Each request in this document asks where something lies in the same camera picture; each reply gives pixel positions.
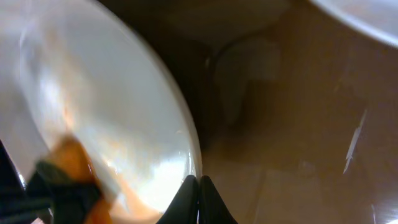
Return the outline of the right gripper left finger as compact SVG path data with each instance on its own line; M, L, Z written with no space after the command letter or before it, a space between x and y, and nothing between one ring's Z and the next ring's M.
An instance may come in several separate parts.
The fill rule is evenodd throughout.
M194 175L186 176L157 224L196 224L199 185Z

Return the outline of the green and orange sponge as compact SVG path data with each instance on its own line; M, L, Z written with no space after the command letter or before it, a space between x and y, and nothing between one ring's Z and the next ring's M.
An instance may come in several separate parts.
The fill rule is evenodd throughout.
M92 180L101 190L102 198L89 213L88 220L84 223L112 224L109 214L109 203L105 200L94 167L83 145L74 137L66 136L45 157L39 161L48 161L64 170L75 180Z

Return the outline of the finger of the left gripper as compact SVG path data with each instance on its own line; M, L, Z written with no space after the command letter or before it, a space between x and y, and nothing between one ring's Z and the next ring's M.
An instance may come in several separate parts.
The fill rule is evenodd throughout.
M1 224L52 223L48 190L24 187L6 148L1 145Z
M92 181L75 180L60 167L41 160L26 188L29 199L46 199L53 212L53 223L83 224L102 198Z

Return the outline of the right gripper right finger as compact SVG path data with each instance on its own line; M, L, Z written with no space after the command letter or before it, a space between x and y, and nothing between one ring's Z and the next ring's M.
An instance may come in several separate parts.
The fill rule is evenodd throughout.
M200 180L199 224L238 224L209 176Z

